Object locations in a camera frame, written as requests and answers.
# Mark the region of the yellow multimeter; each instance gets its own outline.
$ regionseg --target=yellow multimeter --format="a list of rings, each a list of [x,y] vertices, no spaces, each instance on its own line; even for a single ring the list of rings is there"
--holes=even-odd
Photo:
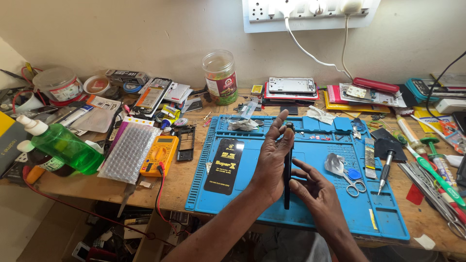
[[[139,170],[141,175],[146,177],[162,177],[162,174],[157,169],[161,161],[165,166],[165,176],[167,176],[170,168],[171,160],[175,155],[178,146],[178,137],[175,136],[158,136],[155,138],[149,153],[144,159],[143,166]]]

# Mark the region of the white power cable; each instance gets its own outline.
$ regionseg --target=white power cable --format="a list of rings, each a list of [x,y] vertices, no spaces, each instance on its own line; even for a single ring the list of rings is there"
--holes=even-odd
[[[345,50],[346,50],[346,42],[348,41],[348,20],[350,19],[349,17],[350,15],[349,14],[346,14],[345,15],[345,43],[343,44],[343,53],[342,53],[342,64],[343,64],[343,69],[345,70],[345,72],[347,73],[347,75],[349,75],[349,77],[351,78],[351,80],[353,80],[353,76],[351,75],[351,73],[348,71],[348,69],[346,68],[346,65],[345,65]]]
[[[289,22],[288,22],[288,17],[285,16],[285,26],[287,27],[287,31],[288,33],[290,34],[291,38],[293,39],[293,42],[295,42],[295,44],[299,47],[299,49],[301,49],[301,51],[305,54],[307,54],[310,58],[314,59],[314,61],[316,61],[317,63],[321,64],[321,65],[326,65],[326,66],[333,66],[335,67],[335,69],[338,71],[338,72],[343,72],[349,79],[353,80],[353,78],[351,77],[351,75],[349,75],[345,70],[338,70],[338,68],[336,67],[335,64],[327,64],[327,63],[323,63],[319,60],[317,60],[317,58],[315,58],[313,55],[311,55],[308,51],[304,50],[304,48],[302,48],[302,46],[298,43],[298,41],[296,40],[295,36],[293,35],[293,33],[291,32],[291,29],[290,29],[290,25],[289,25]]]

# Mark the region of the toothbrush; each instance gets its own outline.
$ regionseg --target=toothbrush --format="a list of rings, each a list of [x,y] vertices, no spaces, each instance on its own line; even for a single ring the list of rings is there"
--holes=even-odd
[[[429,164],[429,162],[427,162],[427,160],[425,160],[424,158],[422,158],[421,156],[419,156],[419,154],[417,154],[414,149],[412,149],[409,144],[406,144],[404,145],[406,146],[406,148],[409,150],[409,152],[411,152],[411,154],[414,156],[414,158],[416,159],[416,161],[423,167],[425,168],[432,176],[434,176],[434,178],[437,180],[437,182],[442,186],[443,189],[445,189],[446,193],[452,197],[452,199],[458,204],[458,206],[462,209],[466,209],[466,204],[465,202],[463,201],[463,199],[458,195],[458,193],[456,193],[456,191],[447,183],[445,182],[445,180],[443,180],[442,177],[440,177],[439,174],[437,174],[437,172],[434,171],[434,169],[432,168],[431,164]]]

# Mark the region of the wooden workbench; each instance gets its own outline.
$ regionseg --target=wooden workbench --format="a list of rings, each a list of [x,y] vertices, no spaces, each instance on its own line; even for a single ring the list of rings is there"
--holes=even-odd
[[[240,94],[249,97],[251,96],[249,89],[240,89]],[[186,212],[186,198],[191,188],[192,179],[194,177],[200,152],[204,144],[206,132],[208,130],[207,127],[202,127],[205,122],[203,118],[209,112],[211,112],[211,116],[216,116],[219,114],[232,114],[234,113],[233,108],[237,107],[238,103],[243,103],[246,101],[243,97],[238,97],[237,102],[231,105],[216,106],[214,103],[207,103],[204,99],[202,100],[204,105],[202,110],[189,112],[184,116],[189,119],[188,124],[195,124],[197,126],[195,134],[194,160],[187,162],[172,162],[172,166],[170,167],[170,174],[165,180],[165,186],[161,196],[160,207],[162,209]],[[325,103],[322,99],[320,101],[316,101],[315,103],[315,107],[317,108],[323,108],[324,106]],[[265,107],[264,110],[255,112],[254,114],[276,116],[279,111],[279,107]],[[306,115],[306,111],[307,107],[299,107],[300,116]],[[337,115],[342,114],[339,110],[330,110],[330,112]],[[360,118],[363,120],[371,120],[371,114],[372,113],[363,113]],[[418,137],[422,138],[425,136],[425,133],[422,131],[420,125],[416,121],[410,117],[406,117],[406,120],[410,124],[411,128],[417,133]],[[399,126],[395,120],[395,115],[393,113],[387,115],[384,121],[390,127],[399,129]],[[436,144],[436,148],[438,152],[442,154],[459,155],[453,150],[452,147],[450,147],[442,140],[440,140],[440,143]],[[412,161],[412,155],[409,154],[406,149],[405,151],[408,159]],[[455,174],[456,168],[452,168],[451,171]],[[440,216],[440,214],[428,206],[425,200],[420,206],[416,206],[405,199],[411,187],[411,181],[400,170],[400,168],[397,166],[397,163],[391,164],[389,181],[411,236],[411,240],[397,241],[380,237],[355,235],[360,245],[376,247],[385,244],[398,244],[422,248],[413,238],[420,237],[422,234],[426,234],[435,241],[436,245],[434,250],[466,254],[466,241],[456,237],[450,231],[445,220]],[[121,203],[123,199],[123,191],[126,186],[126,184],[123,182],[98,178],[96,175],[79,175],[75,177],[61,178],[49,172],[43,174],[35,185],[41,191],[47,193],[110,201],[115,203]],[[139,186],[135,193],[129,198],[128,205],[154,208],[159,185],[160,182],[158,181],[153,189]]]

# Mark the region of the crumpled tissue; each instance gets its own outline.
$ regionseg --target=crumpled tissue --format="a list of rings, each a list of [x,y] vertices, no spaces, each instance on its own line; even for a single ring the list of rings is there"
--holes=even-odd
[[[228,123],[228,130],[236,130],[236,129],[241,129],[243,131],[252,131],[255,127],[257,127],[259,124],[254,122],[252,119],[248,120],[240,120],[240,121],[234,121],[234,122],[229,122]]]
[[[306,116],[308,117],[312,117],[312,118],[315,118],[321,122],[324,122],[326,124],[332,124],[333,123],[333,119],[335,119],[336,117],[325,112],[325,111],[322,111],[320,109],[318,109],[317,107],[314,107],[312,105],[309,106],[309,110],[308,112],[306,113]]]

